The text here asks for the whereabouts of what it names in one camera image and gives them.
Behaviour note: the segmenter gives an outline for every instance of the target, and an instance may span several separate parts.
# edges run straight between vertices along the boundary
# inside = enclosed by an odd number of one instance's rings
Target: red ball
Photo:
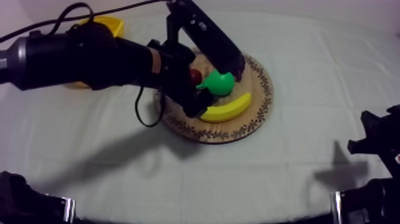
[[[190,77],[192,79],[193,86],[200,85],[203,81],[203,76],[201,75],[201,72],[197,69],[190,69]]]

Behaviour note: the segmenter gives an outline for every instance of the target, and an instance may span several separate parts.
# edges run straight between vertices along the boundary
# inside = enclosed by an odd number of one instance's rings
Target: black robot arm
[[[195,55],[178,42],[178,31],[183,28],[218,71],[232,72],[238,81],[244,59],[194,2],[179,0],[167,5],[171,14],[168,38],[162,45],[150,41],[143,46],[114,38],[106,26],[92,20],[63,34],[34,31],[0,51],[0,83],[10,82],[21,90],[77,81],[93,90],[140,85],[159,89],[180,104],[188,117],[198,117],[215,99],[207,89],[198,92],[191,84],[190,63]]]

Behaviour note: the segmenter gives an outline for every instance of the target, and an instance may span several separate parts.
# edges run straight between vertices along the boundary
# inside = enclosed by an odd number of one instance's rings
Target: white wall
[[[139,0],[85,0],[95,11]],[[328,19],[392,33],[400,31],[400,0],[195,0],[205,11],[256,11]],[[76,0],[0,0],[0,35],[32,22],[56,18]],[[163,3],[140,7],[120,16],[167,13]]]

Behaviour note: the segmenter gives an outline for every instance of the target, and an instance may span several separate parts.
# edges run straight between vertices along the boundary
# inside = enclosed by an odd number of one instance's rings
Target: wire
[[[116,13],[116,12],[119,12],[119,11],[124,11],[124,10],[128,10],[128,9],[131,9],[131,8],[136,8],[136,7],[139,7],[139,6],[148,5],[148,4],[155,3],[155,2],[162,2],[162,1],[165,1],[165,0],[147,0],[147,1],[138,2],[138,3],[135,3],[135,4],[131,4],[131,5],[127,5],[127,6],[124,6],[124,7],[115,8],[115,9],[112,9],[112,10],[101,11],[101,12],[95,13],[94,16],[110,14],[110,13]],[[62,20],[62,22],[81,20],[81,19],[84,19],[84,18],[88,18],[89,16],[90,16],[90,14],[89,15],[80,15],[80,16],[75,16],[75,17],[64,18]],[[30,25],[30,26],[24,27],[22,29],[16,30],[16,31],[14,31],[12,33],[9,33],[9,34],[4,35],[3,37],[1,37],[0,38],[0,43],[3,43],[3,42],[5,42],[5,41],[7,41],[7,40],[9,40],[11,38],[14,38],[14,37],[16,37],[16,36],[18,36],[20,34],[26,33],[26,32],[28,32],[30,30],[33,30],[33,29],[36,29],[36,28],[39,28],[39,27],[42,27],[42,26],[47,26],[47,25],[50,25],[50,24],[57,23],[57,21],[58,20],[47,20],[47,21],[43,21],[43,22],[40,22],[40,23],[35,23],[35,24]]]
[[[93,14],[92,8],[84,2],[78,2],[78,3],[72,4],[72,5],[68,6],[66,9],[64,9],[64,11],[58,17],[57,22],[55,23],[53,29],[46,36],[52,36],[52,35],[54,35],[55,32],[57,32],[58,28],[60,27],[60,24],[63,22],[63,19],[67,16],[68,13],[75,10],[76,8],[83,8],[83,7],[87,8],[89,10],[89,12],[90,12],[89,22],[93,22],[95,16]]]
[[[160,114],[158,115],[157,120],[153,124],[148,125],[148,124],[145,124],[143,122],[143,120],[142,120],[142,118],[140,117],[140,114],[139,114],[139,100],[142,97],[143,89],[144,89],[144,86],[140,85],[139,93],[137,94],[136,101],[135,101],[136,117],[137,117],[137,119],[140,121],[140,123],[142,125],[144,125],[146,127],[154,127],[161,121],[161,119],[162,119],[162,117],[164,115],[164,112],[165,112],[165,95],[160,91],[160,94],[161,94],[161,96],[160,96],[160,106],[161,106]]]

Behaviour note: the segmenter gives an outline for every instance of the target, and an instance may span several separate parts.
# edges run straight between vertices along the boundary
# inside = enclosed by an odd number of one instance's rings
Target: decorative border pattern
[[[198,56],[201,54],[199,49],[194,49],[193,53]],[[221,141],[225,141],[229,138],[233,138],[233,140],[238,140],[252,132],[254,132],[261,123],[265,121],[265,116],[269,112],[269,106],[272,104],[272,88],[271,84],[268,81],[268,78],[265,76],[265,70],[259,66],[259,64],[250,56],[243,55],[245,62],[247,65],[255,72],[258,73],[257,77],[260,79],[260,84],[264,90],[265,97],[262,101],[261,107],[257,111],[257,118],[255,120],[251,120],[247,125],[243,125],[239,130],[235,130],[231,133],[228,132],[212,132],[210,130],[196,130],[195,127],[189,126],[185,121],[177,119],[175,116],[171,115],[171,104],[170,100],[167,99],[166,109],[164,114],[164,121],[168,124],[174,126],[181,133],[185,133],[187,136],[191,136],[195,139],[207,138],[207,139],[219,139]]]

